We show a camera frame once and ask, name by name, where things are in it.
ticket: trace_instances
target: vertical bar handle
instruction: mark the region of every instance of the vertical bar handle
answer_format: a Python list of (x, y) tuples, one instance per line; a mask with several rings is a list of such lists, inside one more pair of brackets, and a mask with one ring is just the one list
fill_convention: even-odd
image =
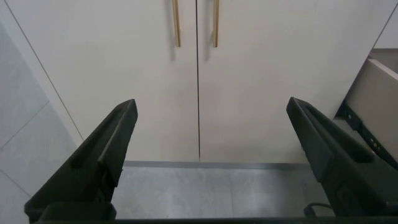
[(220, 0), (214, 0), (213, 11), (213, 47), (218, 46), (218, 12), (220, 11)]
[(175, 45), (181, 47), (181, 30), (180, 30), (180, 16), (178, 14), (178, 0), (173, 1), (173, 17), (175, 30)]

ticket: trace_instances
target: floor tile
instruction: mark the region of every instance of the floor tile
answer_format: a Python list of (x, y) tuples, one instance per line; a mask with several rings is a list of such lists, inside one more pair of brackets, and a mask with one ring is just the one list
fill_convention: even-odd
[[(330, 204), (328, 197), (321, 183), (318, 183), (311, 170), (295, 170), (289, 172), (289, 175), (300, 184), (300, 187), (295, 189), (296, 194), (304, 196), (303, 204), (301, 207), (306, 207), (309, 203), (320, 202)], [(335, 216), (333, 210), (323, 207), (314, 207), (317, 216)]]
[(0, 223), (29, 223), (24, 205), (30, 197), (0, 171)]
[(116, 218), (232, 216), (228, 170), (125, 167), (113, 200)]
[(12, 71), (0, 66), (0, 147), (47, 102), (25, 61), (20, 60)]
[(231, 169), (234, 217), (302, 217), (304, 196), (289, 171)]
[(0, 149), (0, 169), (32, 196), (75, 149), (48, 103)]

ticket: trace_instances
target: gray tile floor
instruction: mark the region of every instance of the gray tile floor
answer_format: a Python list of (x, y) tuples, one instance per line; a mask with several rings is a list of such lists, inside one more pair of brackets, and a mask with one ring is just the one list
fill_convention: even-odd
[(125, 167), (112, 200), (118, 219), (303, 217), (311, 202), (328, 199), (309, 169), (155, 167)]

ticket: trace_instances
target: cabinet door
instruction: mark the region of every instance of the cabinet door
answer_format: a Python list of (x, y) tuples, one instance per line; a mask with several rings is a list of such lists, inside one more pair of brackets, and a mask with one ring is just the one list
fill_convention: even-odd
[(200, 160), (306, 162), (291, 96), (332, 118), (397, 1), (198, 1)]
[(83, 138), (120, 102), (138, 120), (126, 160), (198, 161), (195, 1), (7, 0)]

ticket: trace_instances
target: white tiled wall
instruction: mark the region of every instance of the white tiled wall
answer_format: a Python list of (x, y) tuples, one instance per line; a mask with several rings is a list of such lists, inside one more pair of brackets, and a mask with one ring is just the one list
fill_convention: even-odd
[(24, 204), (75, 149), (0, 22), (0, 223), (27, 223)]

